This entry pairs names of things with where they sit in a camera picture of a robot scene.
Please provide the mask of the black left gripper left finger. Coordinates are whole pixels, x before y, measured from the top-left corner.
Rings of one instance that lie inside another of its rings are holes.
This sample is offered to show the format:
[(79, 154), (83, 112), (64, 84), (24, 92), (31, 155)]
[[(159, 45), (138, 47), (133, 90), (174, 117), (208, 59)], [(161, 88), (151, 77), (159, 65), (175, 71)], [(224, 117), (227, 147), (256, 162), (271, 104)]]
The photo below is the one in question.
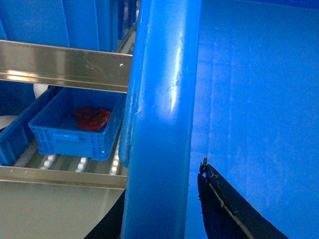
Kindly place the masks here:
[(84, 239), (119, 239), (124, 214), (125, 192), (121, 194), (109, 212), (84, 237)]

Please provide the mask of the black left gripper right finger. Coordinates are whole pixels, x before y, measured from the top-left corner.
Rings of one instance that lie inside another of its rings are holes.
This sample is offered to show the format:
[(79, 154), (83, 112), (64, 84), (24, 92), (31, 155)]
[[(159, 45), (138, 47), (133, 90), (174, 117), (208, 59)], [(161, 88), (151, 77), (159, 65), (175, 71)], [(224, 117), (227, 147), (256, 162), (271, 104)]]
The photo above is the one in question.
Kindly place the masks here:
[(205, 157), (197, 175), (203, 224), (209, 239), (286, 239)]

